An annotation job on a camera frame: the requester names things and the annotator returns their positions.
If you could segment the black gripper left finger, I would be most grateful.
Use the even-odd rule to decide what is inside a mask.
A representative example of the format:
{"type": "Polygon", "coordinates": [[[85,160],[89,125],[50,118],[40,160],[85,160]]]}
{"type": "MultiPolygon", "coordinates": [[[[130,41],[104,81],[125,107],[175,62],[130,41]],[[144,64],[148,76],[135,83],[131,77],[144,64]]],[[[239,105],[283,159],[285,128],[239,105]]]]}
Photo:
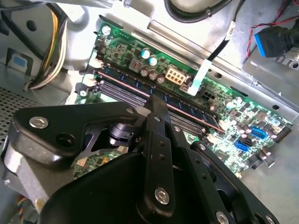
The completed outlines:
{"type": "Polygon", "coordinates": [[[167,105],[155,96],[140,112],[124,102],[24,108],[13,115],[4,163],[30,200],[41,199],[45,206],[56,191],[76,180],[72,166],[93,145],[98,150],[128,146],[125,154],[162,153],[170,159],[169,125],[167,105]]]}

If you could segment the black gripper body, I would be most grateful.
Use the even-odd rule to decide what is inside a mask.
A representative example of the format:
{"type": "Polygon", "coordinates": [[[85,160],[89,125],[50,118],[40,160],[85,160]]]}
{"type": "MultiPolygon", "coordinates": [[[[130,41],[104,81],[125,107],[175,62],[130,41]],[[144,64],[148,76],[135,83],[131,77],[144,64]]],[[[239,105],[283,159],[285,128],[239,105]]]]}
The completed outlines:
{"type": "Polygon", "coordinates": [[[209,224],[212,211],[195,187],[184,149],[124,154],[56,191],[41,224],[209,224]]]}

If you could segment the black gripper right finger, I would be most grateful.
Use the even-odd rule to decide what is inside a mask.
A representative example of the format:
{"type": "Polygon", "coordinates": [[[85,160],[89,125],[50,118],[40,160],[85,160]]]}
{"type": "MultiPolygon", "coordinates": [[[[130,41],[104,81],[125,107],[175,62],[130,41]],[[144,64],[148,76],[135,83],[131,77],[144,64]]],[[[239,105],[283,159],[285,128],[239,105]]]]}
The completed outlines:
{"type": "Polygon", "coordinates": [[[189,178],[196,213],[208,224],[277,224],[268,208],[201,141],[189,144],[170,126],[173,156],[189,178]]]}

